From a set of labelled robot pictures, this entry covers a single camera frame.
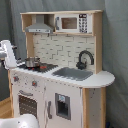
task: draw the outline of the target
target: microwave door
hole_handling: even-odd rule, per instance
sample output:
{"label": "microwave door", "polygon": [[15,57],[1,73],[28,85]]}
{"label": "microwave door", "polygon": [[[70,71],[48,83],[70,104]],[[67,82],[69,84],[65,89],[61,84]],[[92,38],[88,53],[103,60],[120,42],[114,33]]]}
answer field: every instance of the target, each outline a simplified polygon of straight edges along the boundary
{"label": "microwave door", "polygon": [[79,14],[57,14],[56,32],[79,33]]}

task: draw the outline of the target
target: gray curtain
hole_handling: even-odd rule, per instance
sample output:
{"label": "gray curtain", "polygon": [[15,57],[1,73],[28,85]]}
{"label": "gray curtain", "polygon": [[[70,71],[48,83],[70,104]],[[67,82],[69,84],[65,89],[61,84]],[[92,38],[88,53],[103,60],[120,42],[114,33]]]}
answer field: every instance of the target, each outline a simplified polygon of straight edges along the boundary
{"label": "gray curtain", "polygon": [[[0,1],[0,41],[10,40],[13,43],[12,38],[12,20],[11,20],[11,6],[10,1]],[[8,84],[8,72],[3,67],[0,67],[0,101],[9,97],[9,84]]]}
{"label": "gray curtain", "polygon": [[18,57],[26,57],[21,12],[104,10],[103,70],[116,81],[107,87],[107,121],[115,128],[128,128],[128,0],[11,0]]}

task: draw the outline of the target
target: toy kitchen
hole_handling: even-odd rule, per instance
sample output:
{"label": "toy kitchen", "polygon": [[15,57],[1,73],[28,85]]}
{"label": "toy kitchen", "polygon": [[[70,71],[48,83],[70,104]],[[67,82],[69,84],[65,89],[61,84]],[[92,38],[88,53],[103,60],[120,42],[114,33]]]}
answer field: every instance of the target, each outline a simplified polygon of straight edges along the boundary
{"label": "toy kitchen", "polygon": [[115,77],[102,71],[102,11],[27,12],[21,19],[27,59],[40,62],[9,71],[13,116],[33,114],[40,128],[105,128],[106,86]]}

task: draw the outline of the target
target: stovetop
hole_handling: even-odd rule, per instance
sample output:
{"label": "stovetop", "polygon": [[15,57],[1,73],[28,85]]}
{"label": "stovetop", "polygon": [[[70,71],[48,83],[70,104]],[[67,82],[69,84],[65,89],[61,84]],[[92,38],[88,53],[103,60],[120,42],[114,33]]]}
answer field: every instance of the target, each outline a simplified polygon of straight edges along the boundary
{"label": "stovetop", "polygon": [[31,70],[35,72],[42,72],[45,73],[47,71],[50,71],[51,69],[58,67],[58,65],[53,65],[53,64],[47,64],[47,63],[41,63],[40,67],[35,67],[35,68],[28,68],[25,64],[18,66],[19,68],[25,69],[25,70]]}

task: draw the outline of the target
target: range hood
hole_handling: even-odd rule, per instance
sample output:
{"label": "range hood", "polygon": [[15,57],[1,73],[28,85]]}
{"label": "range hood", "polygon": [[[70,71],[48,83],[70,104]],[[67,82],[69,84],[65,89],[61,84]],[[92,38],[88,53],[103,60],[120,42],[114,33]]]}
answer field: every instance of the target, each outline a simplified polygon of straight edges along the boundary
{"label": "range hood", "polygon": [[53,33],[53,27],[44,23],[44,15],[36,15],[36,23],[26,27],[26,32]]}

